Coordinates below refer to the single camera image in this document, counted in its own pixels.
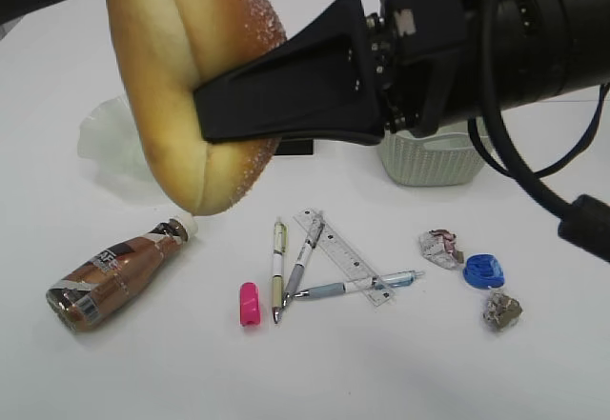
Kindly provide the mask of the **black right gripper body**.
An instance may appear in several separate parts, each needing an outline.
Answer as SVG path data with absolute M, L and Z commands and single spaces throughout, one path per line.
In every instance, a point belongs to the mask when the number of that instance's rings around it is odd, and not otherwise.
M 387 130 L 437 132 L 464 50 L 474 0 L 379 0 L 370 33 L 376 98 Z

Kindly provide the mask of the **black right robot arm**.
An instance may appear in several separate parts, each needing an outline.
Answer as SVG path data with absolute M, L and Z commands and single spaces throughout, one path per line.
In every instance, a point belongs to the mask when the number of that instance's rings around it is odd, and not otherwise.
M 335 0 L 305 29 L 193 94 L 204 139 L 375 145 L 479 113 L 483 0 Z M 498 0 L 491 58 L 511 109 L 606 83 L 609 0 Z

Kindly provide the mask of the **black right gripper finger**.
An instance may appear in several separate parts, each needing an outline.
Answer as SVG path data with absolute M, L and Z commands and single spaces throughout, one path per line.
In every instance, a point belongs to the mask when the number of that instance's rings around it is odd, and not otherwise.
M 304 30 L 193 93 L 203 138 L 328 139 L 384 135 L 361 0 L 335 0 Z

